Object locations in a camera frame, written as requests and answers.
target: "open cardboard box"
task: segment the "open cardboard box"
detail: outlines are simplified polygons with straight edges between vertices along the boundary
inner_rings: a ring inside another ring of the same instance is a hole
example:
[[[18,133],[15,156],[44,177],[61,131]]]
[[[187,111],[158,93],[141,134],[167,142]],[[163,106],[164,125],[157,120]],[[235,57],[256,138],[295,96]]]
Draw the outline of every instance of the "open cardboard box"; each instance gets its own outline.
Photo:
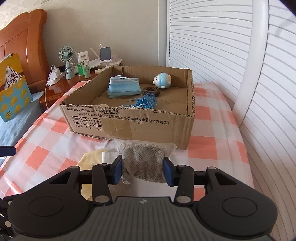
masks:
[[[172,84],[161,90],[155,109],[118,107],[133,104],[138,96],[110,99],[107,94],[111,77],[123,74],[139,78],[141,89],[152,86],[159,73],[171,76]],[[60,103],[70,130],[100,139],[133,139],[175,143],[188,146],[194,120],[192,71],[160,66],[118,66],[105,69],[94,79],[72,92]]]

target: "fan grille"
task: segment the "fan grille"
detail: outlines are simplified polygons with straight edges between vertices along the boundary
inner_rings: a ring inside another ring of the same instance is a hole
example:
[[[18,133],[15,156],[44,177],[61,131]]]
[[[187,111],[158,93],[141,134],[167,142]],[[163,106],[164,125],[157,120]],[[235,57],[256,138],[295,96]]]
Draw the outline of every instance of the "fan grille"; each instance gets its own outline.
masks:
[[[74,56],[74,49],[70,46],[64,46],[59,51],[59,59],[62,62],[68,62],[70,61]]]

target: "blue face mask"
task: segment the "blue face mask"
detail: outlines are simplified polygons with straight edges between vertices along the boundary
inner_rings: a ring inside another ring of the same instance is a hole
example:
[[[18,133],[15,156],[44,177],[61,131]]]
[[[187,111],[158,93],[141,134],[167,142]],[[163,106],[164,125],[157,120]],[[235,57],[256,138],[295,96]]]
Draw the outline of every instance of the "blue face mask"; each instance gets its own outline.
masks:
[[[141,93],[138,78],[126,78],[117,75],[110,78],[109,88],[107,91],[109,98],[115,98],[124,95],[138,95]]]

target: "yellow cloth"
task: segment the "yellow cloth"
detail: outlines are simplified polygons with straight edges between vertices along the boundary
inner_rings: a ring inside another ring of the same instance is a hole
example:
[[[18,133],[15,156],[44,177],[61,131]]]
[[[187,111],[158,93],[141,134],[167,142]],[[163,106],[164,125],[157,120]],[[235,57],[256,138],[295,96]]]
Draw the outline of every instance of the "yellow cloth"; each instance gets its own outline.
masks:
[[[105,148],[98,149],[84,153],[83,157],[77,163],[80,170],[90,170],[94,165],[102,163],[102,152],[106,151]],[[82,184],[81,195],[89,201],[92,201],[91,184]]]

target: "white louvered door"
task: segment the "white louvered door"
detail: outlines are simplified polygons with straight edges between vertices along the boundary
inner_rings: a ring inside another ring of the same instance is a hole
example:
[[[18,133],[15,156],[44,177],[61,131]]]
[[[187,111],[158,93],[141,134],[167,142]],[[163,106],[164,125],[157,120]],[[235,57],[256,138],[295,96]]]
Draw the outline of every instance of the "white louvered door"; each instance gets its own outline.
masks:
[[[255,188],[279,210],[272,236],[291,240],[296,235],[296,17],[280,0],[168,1],[167,65],[192,69],[196,83],[214,81],[228,98]],[[261,29],[266,34],[259,36]],[[263,46],[261,62],[252,67],[256,43]]]

